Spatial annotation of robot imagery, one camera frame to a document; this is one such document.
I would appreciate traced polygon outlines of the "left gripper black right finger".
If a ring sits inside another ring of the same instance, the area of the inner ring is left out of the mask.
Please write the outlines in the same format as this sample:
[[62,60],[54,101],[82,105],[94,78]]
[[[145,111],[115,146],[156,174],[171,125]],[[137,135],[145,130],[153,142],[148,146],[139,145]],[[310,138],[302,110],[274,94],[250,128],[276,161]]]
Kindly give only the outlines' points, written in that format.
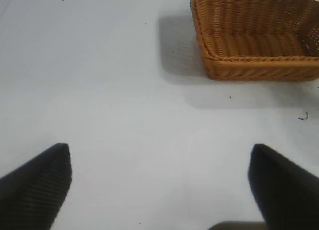
[[319,179],[264,144],[251,152],[248,179],[269,230],[319,228]]

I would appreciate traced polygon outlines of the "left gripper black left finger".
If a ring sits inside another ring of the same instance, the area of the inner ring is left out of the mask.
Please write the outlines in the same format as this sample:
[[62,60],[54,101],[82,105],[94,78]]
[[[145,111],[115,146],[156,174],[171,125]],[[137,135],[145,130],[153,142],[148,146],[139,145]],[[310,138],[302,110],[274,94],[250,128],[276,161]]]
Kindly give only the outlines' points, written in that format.
[[2,230],[51,229],[72,182],[69,146],[57,143],[0,179]]

